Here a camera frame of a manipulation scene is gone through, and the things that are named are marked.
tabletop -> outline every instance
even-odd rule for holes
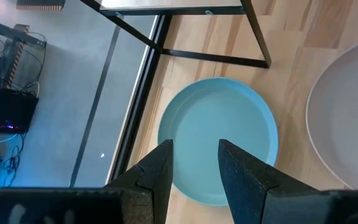
[[[181,7],[241,6],[240,0],[97,0],[101,9],[161,9]]]
[[[343,189],[314,152],[305,113],[316,79],[343,51],[358,44],[358,1],[254,0],[253,4],[272,56],[270,69],[164,55],[129,167],[157,145],[162,113],[181,89],[200,79],[228,77],[253,88],[272,110],[280,143],[275,168],[319,190]],[[262,58],[245,16],[175,16],[165,47]],[[173,186],[167,223],[232,223],[232,217],[229,207],[200,205]]]

plate rim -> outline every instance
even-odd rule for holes
[[[322,72],[319,74],[318,78],[316,79],[316,81],[313,83],[309,95],[308,95],[308,100],[306,101],[306,113],[305,113],[305,120],[306,120],[306,130],[308,132],[308,136],[309,136],[309,140],[310,143],[312,145],[312,148],[314,150],[314,152],[317,154],[318,158],[320,159],[321,162],[323,162],[324,166],[330,171],[330,173],[332,173],[332,175],[337,178],[340,182],[342,182],[342,184],[344,184],[346,187],[350,188],[350,189],[355,189],[353,186],[351,186],[350,184],[348,184],[346,181],[344,181],[342,178],[340,178],[340,176],[338,176],[333,170],[332,168],[330,168],[330,166],[328,165],[328,163],[323,159],[323,157],[321,156],[321,154],[318,152],[313,138],[311,137],[311,132],[310,132],[310,124],[309,124],[309,108],[310,108],[310,101],[311,101],[311,96],[314,92],[314,89],[316,88],[318,82],[320,81],[321,77],[323,77],[324,73],[331,68],[332,65],[334,65],[335,62],[337,62],[340,58],[342,58],[345,54],[355,50],[356,48],[358,48],[358,44],[355,44],[353,47],[349,47],[347,50],[343,51],[339,56],[337,56],[329,65],[327,65]]]
[[[272,165],[272,167],[274,167],[274,165],[277,162],[277,157],[278,157],[278,153],[279,153],[279,139],[278,139],[278,129],[277,129],[277,123],[275,121],[274,115],[272,110],[270,109],[269,105],[266,103],[266,101],[262,98],[262,96],[260,96],[255,90],[253,90],[250,86],[246,85],[245,83],[240,82],[239,80],[235,80],[233,78],[226,78],[226,77],[209,77],[209,78],[204,78],[198,81],[195,81],[193,83],[190,83],[189,85],[185,86],[184,88],[182,88],[177,94],[175,94],[175,96],[169,101],[168,105],[165,107],[164,112],[161,115],[161,119],[160,122],[158,124],[158,133],[157,133],[157,143],[159,142],[160,139],[160,130],[161,130],[161,124],[162,124],[162,120],[164,119],[164,117],[166,116],[166,112],[167,112],[167,108],[171,105],[171,103],[179,96],[180,93],[182,93],[183,91],[185,91],[186,89],[188,89],[189,87],[193,86],[193,85],[197,85],[200,82],[205,82],[207,80],[227,80],[230,82],[234,82],[236,84],[240,84],[243,88],[247,89],[247,91],[251,91],[253,94],[255,94],[255,96],[257,97],[257,100],[259,100],[261,103],[263,103],[263,106],[267,109],[268,115],[271,116],[272,122],[271,124],[268,123],[267,126],[272,125],[274,127],[274,133],[269,132],[269,134],[273,134],[273,136],[269,137],[270,140],[273,139],[273,143],[275,145],[274,149],[275,149],[275,155],[274,155],[274,162]],[[172,181],[172,185],[185,197],[191,199],[194,202],[200,203],[202,205],[209,205],[209,206],[214,206],[214,207],[226,207],[229,205],[229,203],[205,203],[205,202],[201,202],[195,198],[192,198],[190,196],[188,196],[187,194],[185,194],[182,190],[180,190]]]

beige plate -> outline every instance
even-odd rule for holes
[[[358,189],[358,46],[318,78],[306,106],[312,145],[328,169]]]

blue plate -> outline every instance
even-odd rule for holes
[[[266,102],[228,78],[209,78],[183,89],[169,103],[158,143],[173,139],[173,184],[199,203],[227,205],[218,164],[218,142],[227,139],[273,166],[277,127]]]

gray floor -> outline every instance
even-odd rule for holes
[[[17,11],[15,5],[0,0],[0,23],[28,24],[31,32],[46,36],[48,46],[40,101],[13,186],[68,187],[115,26],[79,0],[67,0],[62,12]],[[154,16],[124,20],[149,35]],[[25,49],[43,56],[41,50]],[[144,50],[143,43],[120,31],[76,187],[105,183]],[[27,82],[38,70],[24,53],[15,82]],[[0,145],[7,156],[17,140]],[[4,178],[0,170],[0,186]]]

